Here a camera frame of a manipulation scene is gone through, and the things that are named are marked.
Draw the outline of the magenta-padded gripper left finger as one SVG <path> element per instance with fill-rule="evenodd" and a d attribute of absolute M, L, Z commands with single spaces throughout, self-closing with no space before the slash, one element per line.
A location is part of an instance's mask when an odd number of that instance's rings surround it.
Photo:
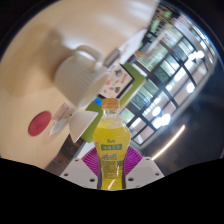
<path fill-rule="evenodd" d="M 74 158 L 60 177 L 84 188 L 97 189 L 100 161 L 96 149 L 91 149 L 82 158 Z"/>

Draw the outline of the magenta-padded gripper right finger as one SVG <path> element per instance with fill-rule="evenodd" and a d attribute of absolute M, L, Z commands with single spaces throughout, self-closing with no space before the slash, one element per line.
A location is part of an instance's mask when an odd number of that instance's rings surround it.
<path fill-rule="evenodd" d="M 150 157 L 143 157 L 134 148 L 128 147 L 123 165 L 126 189 L 143 187 L 163 177 L 163 173 Z"/>

